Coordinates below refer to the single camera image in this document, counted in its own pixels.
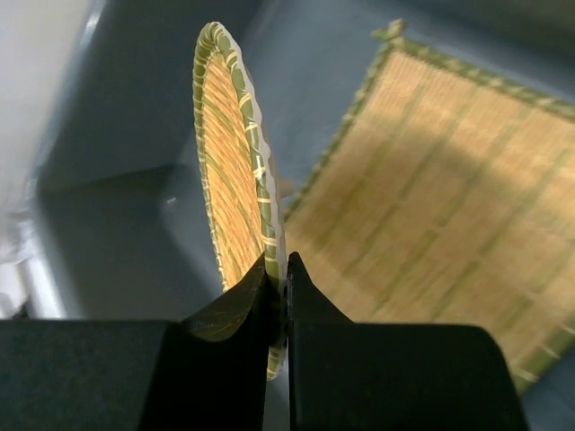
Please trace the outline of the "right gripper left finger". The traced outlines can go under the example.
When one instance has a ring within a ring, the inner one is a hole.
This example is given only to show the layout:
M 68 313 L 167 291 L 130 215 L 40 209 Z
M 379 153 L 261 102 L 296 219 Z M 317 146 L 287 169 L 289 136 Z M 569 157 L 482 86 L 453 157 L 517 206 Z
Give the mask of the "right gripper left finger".
M 257 260 L 184 321 L 3 321 L 1 427 L 260 430 L 271 294 Z

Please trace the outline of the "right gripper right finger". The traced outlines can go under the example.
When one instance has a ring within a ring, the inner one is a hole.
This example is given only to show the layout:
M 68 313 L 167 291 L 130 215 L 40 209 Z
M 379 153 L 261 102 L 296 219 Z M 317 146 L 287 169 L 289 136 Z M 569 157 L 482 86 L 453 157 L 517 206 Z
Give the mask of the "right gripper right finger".
M 494 338 L 467 324 L 359 323 L 288 259 L 294 430 L 525 430 Z

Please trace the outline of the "green-rimmed round bamboo tray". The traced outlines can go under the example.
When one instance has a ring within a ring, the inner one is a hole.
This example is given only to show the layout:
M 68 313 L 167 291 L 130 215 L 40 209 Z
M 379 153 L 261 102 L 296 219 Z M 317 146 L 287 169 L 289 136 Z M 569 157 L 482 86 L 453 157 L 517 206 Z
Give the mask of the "green-rimmed round bamboo tray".
M 201 186 L 219 275 L 229 290 L 262 259 L 284 323 L 288 254 L 279 175 L 243 53 L 221 22 L 198 36 L 192 68 Z

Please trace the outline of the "square bamboo mat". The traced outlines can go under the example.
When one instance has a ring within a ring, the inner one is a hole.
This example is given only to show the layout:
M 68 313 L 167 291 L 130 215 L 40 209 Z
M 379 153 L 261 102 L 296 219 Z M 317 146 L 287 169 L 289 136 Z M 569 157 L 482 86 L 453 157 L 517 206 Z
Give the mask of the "square bamboo mat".
M 574 342 L 574 107 L 396 20 L 286 214 L 351 319 L 470 323 L 519 391 Z

